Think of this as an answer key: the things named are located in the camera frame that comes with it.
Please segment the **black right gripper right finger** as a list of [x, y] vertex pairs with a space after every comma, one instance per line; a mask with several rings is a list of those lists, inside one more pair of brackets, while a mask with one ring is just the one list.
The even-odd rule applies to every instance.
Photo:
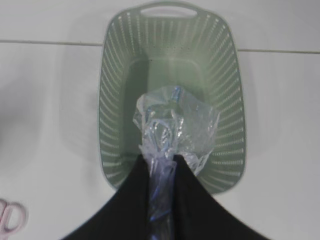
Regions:
[[223, 208], [201, 185], [185, 159], [176, 162], [172, 214], [176, 240], [261, 240], [263, 236]]

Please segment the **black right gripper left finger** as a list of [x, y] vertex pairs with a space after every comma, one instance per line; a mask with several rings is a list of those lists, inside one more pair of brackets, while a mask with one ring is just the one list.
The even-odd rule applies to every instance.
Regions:
[[140, 154], [114, 196], [66, 240], [146, 240], [149, 171]]

